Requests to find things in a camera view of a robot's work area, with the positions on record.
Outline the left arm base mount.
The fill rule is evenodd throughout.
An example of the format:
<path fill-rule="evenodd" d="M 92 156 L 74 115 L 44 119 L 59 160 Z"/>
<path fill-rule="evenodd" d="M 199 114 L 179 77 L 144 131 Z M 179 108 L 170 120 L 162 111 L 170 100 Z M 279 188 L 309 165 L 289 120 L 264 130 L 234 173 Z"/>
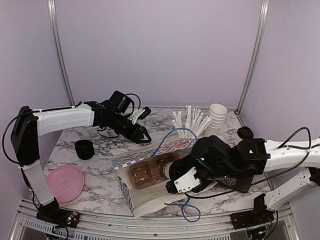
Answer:
<path fill-rule="evenodd" d="M 60 208 L 56 198 L 47 205 L 40 204 L 37 208 L 36 218 L 60 227 L 76 228 L 78 226 L 80 214 L 76 210 L 66 210 Z"/>

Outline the brown cardboard cup carrier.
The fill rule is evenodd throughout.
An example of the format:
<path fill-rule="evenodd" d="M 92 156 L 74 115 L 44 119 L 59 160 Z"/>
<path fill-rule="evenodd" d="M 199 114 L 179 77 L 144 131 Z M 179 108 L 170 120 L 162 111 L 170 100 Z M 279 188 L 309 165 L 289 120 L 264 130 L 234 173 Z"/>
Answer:
<path fill-rule="evenodd" d="M 168 180 L 163 175 L 163 167 L 177 159 L 178 157 L 174 153 L 165 153 L 133 164 L 128 171 L 131 184 L 134 188 L 140 190 L 154 185 L 158 180 Z"/>

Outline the blue checkered paper bag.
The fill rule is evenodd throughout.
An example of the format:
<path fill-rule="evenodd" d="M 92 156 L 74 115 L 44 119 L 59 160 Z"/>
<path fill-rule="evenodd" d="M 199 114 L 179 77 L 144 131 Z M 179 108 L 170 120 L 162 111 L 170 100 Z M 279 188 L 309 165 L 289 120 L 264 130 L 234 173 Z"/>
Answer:
<path fill-rule="evenodd" d="M 135 218 L 155 213 L 168 204 L 185 198 L 191 188 L 184 183 L 177 193 L 169 193 L 169 170 L 174 161 L 181 160 L 196 143 L 194 137 L 169 135 L 161 140 L 145 143 L 135 150 L 118 154 L 111 159 L 118 187 Z"/>

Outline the black plastic cup lid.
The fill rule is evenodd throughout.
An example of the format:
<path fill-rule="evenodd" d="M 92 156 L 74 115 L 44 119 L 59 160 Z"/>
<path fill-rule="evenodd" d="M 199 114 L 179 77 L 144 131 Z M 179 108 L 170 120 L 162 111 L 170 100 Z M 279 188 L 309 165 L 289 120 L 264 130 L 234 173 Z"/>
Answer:
<path fill-rule="evenodd" d="M 237 135 L 242 139 L 253 139 L 254 133 L 248 126 L 242 126 L 237 130 Z"/>

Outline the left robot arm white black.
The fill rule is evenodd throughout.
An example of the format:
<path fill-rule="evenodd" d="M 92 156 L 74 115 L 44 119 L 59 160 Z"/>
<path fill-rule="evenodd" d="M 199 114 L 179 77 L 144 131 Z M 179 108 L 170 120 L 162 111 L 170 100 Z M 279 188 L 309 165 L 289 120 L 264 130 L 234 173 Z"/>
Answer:
<path fill-rule="evenodd" d="M 146 118 L 152 110 L 148 106 L 135 107 L 131 96 L 131 93 L 116 90 L 102 102 L 84 101 L 76 105 L 38 109 L 26 105 L 7 124 L 6 128 L 12 129 L 10 143 L 16 158 L 14 163 L 18 165 L 26 186 L 40 203 L 37 211 L 51 222 L 60 222 L 64 215 L 46 181 L 41 157 L 45 144 L 40 141 L 53 137 L 49 149 L 45 151 L 48 154 L 62 131 L 98 127 L 111 129 L 135 144 L 150 143 L 151 136 L 138 121 Z"/>

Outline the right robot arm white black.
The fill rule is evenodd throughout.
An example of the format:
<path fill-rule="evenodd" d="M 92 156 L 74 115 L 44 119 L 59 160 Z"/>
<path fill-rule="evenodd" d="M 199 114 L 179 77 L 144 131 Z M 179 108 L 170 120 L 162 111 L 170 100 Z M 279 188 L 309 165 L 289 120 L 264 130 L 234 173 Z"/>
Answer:
<path fill-rule="evenodd" d="M 171 194 L 198 193 L 217 181 L 233 191 L 254 186 L 255 175 L 277 170 L 275 177 L 296 168 L 300 172 L 275 190 L 262 196 L 261 204 L 248 212 L 247 219 L 258 224 L 283 204 L 320 184 L 320 140 L 285 141 L 246 138 L 231 147 L 213 135 L 199 139 L 190 154 L 164 167 Z"/>

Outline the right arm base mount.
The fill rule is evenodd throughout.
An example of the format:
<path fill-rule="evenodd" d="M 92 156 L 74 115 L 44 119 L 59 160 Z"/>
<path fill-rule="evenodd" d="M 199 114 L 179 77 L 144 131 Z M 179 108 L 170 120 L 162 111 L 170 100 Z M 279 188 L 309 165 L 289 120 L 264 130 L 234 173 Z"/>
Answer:
<path fill-rule="evenodd" d="M 267 210 L 265 196 L 266 194 L 262 193 L 254 199 L 252 210 L 233 213 L 230 215 L 231 224 L 234 230 L 265 224 L 272 222 L 275 219 L 275 212 Z"/>

